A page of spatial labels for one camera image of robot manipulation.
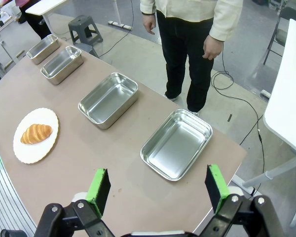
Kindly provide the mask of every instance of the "white plate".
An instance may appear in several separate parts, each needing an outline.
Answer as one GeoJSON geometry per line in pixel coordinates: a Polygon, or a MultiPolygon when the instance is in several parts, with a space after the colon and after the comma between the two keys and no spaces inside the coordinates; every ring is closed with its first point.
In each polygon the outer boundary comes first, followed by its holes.
{"type": "Polygon", "coordinates": [[[50,109],[39,108],[27,114],[16,128],[13,138],[13,150],[16,157],[23,163],[32,164],[43,159],[54,146],[58,135],[58,118],[50,109]],[[52,127],[51,135],[44,141],[28,145],[21,143],[23,133],[32,124],[44,124],[52,127]]]}

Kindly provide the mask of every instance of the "bread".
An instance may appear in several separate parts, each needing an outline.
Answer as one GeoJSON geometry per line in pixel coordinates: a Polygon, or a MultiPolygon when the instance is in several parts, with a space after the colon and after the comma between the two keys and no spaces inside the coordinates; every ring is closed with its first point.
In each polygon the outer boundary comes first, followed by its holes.
{"type": "Polygon", "coordinates": [[[52,133],[52,128],[49,125],[32,124],[21,137],[21,142],[24,144],[36,144],[44,141],[52,133]]]}

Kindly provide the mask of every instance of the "shallow metal tray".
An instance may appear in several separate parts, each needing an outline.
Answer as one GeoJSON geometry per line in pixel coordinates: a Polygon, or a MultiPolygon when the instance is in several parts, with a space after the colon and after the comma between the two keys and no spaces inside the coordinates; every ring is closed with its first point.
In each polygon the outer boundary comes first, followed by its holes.
{"type": "Polygon", "coordinates": [[[37,45],[31,48],[26,55],[35,63],[41,63],[45,58],[52,54],[60,47],[58,37],[48,35],[43,38],[37,45]]]}
{"type": "Polygon", "coordinates": [[[199,157],[212,134],[209,124],[186,110],[178,109],[144,144],[140,155],[158,174],[178,181],[199,157]]]}
{"type": "Polygon", "coordinates": [[[81,50],[67,46],[58,55],[46,63],[41,73],[54,85],[61,83],[67,76],[83,63],[81,50]]]}
{"type": "Polygon", "coordinates": [[[138,85],[112,73],[78,104],[79,110],[101,129],[109,128],[138,98],[138,85]]]}

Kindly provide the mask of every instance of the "person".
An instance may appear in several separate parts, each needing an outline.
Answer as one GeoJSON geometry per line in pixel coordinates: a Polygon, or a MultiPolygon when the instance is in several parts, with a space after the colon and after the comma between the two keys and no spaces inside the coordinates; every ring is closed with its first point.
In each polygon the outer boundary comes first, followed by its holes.
{"type": "Polygon", "coordinates": [[[165,97],[174,101],[182,90],[189,58],[191,84],[187,108],[195,115],[204,107],[214,58],[234,31],[243,0],[141,0],[146,31],[156,27],[157,15],[168,82],[165,97]]]}
{"type": "MultiPolygon", "coordinates": [[[[0,3],[0,9],[7,3],[11,2],[12,0],[2,0],[0,3]]],[[[32,27],[32,29],[38,34],[38,36],[43,39],[47,35],[50,35],[51,32],[47,26],[47,24],[42,21],[42,16],[36,16],[32,14],[27,14],[25,11],[39,2],[40,0],[15,0],[15,4],[20,7],[20,11],[22,15],[24,15],[25,19],[27,20],[28,24],[32,27]]]]}

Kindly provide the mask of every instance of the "gray plastic stool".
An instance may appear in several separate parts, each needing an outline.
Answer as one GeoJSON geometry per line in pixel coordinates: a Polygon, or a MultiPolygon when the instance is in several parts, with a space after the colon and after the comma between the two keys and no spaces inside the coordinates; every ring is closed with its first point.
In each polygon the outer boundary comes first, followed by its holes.
{"type": "Polygon", "coordinates": [[[75,46],[79,49],[82,49],[83,51],[99,58],[97,52],[94,50],[94,48],[88,44],[85,43],[76,43],[75,46]]]}
{"type": "Polygon", "coordinates": [[[69,22],[68,26],[74,45],[78,39],[80,39],[81,43],[88,45],[93,45],[97,41],[103,41],[103,38],[91,16],[78,16],[69,22]],[[94,27],[94,30],[89,29],[90,25],[94,27]],[[78,36],[74,37],[73,31],[76,31],[78,36]]]}

